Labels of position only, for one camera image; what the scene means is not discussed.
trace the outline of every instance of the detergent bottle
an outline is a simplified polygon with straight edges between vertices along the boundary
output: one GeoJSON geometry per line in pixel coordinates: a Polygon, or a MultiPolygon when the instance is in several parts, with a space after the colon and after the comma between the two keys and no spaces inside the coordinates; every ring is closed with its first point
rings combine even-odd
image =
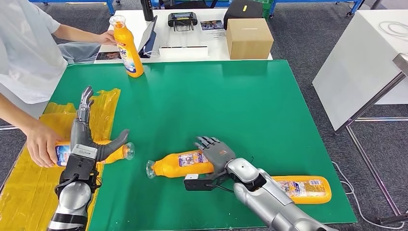
{"type": "MultiPolygon", "coordinates": [[[[185,177],[187,174],[214,172],[213,165],[199,150],[173,153],[159,161],[149,160],[146,173],[149,178],[165,176],[185,177]]],[[[329,182],[320,176],[274,176],[272,177],[295,204],[323,204],[331,200],[329,182]]]]}
{"type": "Polygon", "coordinates": [[[174,178],[193,173],[204,174],[211,172],[214,172],[213,165],[199,150],[172,153],[156,162],[149,160],[146,164],[146,173],[149,178],[155,176],[174,178]]]}
{"type": "Polygon", "coordinates": [[[114,27],[117,48],[127,74],[134,78],[141,76],[144,72],[143,65],[133,42],[132,32],[125,25],[125,17],[121,15],[112,16],[109,23],[114,27]]]}
{"type": "MultiPolygon", "coordinates": [[[[107,144],[110,141],[96,141],[98,144],[107,144]]],[[[69,141],[64,142],[57,142],[55,145],[55,152],[57,153],[57,165],[58,166],[66,166],[68,162],[68,157],[71,154],[71,149],[69,146],[69,141]]],[[[118,150],[114,151],[108,158],[106,158],[102,163],[111,164],[117,160],[133,159],[135,155],[135,146],[132,142],[124,144],[118,150]]]]}

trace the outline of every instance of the silver robotic arm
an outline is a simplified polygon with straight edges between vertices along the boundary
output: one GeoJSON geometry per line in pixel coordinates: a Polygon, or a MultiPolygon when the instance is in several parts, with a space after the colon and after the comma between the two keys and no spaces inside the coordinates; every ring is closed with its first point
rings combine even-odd
{"type": "Polygon", "coordinates": [[[126,143],[129,130],[106,145],[92,140],[89,128],[89,112],[93,101],[93,90],[88,86],[83,92],[77,117],[71,129],[71,154],[65,170],[61,173],[60,184],[55,187],[58,207],[47,231],[85,231],[88,222],[88,206],[97,184],[99,172],[96,163],[105,160],[110,154],[126,143]]]}
{"type": "Polygon", "coordinates": [[[204,179],[185,179],[187,190],[212,190],[228,178],[235,181],[233,191],[244,205],[276,231],[336,231],[299,209],[270,175],[255,168],[223,142],[212,137],[198,137],[195,145],[214,165],[214,173],[204,179]]]}

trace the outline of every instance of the human arm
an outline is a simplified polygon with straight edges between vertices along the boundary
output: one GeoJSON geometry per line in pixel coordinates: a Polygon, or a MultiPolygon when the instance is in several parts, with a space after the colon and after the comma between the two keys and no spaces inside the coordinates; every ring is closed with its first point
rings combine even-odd
{"type": "Polygon", "coordinates": [[[76,42],[96,42],[105,45],[116,45],[112,30],[97,35],[71,26],[63,25],[54,20],[50,15],[45,13],[38,6],[34,4],[31,5],[33,9],[38,13],[40,19],[43,21],[48,31],[59,39],[76,42]]]}
{"type": "Polygon", "coordinates": [[[27,136],[31,159],[41,167],[57,163],[55,143],[61,137],[51,128],[31,117],[0,93],[0,118],[18,127],[27,136]]]}
{"type": "Polygon", "coordinates": [[[61,24],[53,33],[53,35],[55,35],[59,39],[65,39],[69,41],[96,42],[104,45],[116,45],[114,32],[112,30],[108,30],[103,34],[97,35],[61,24]]]}

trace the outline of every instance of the bottle cap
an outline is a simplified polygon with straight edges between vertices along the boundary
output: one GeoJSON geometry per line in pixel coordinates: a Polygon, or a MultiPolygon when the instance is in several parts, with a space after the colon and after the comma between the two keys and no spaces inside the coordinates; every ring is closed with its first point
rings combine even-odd
{"type": "Polygon", "coordinates": [[[121,15],[114,15],[109,19],[109,23],[114,28],[122,28],[125,26],[125,17],[121,15]]]}
{"type": "Polygon", "coordinates": [[[150,178],[150,179],[156,176],[156,172],[154,171],[154,164],[155,163],[156,162],[154,162],[152,160],[149,160],[146,163],[146,174],[147,174],[147,177],[150,178]]]}
{"type": "Polygon", "coordinates": [[[123,145],[122,152],[125,159],[132,160],[135,156],[135,145],[132,142],[123,145]]]}

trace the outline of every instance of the white t-shirt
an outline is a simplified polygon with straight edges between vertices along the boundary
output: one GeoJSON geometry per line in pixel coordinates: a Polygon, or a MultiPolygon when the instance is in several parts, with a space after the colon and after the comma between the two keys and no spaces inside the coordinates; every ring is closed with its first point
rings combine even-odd
{"type": "Polygon", "coordinates": [[[25,103],[50,99],[67,62],[52,38],[60,24],[27,0],[0,6],[0,83],[25,103]]]}

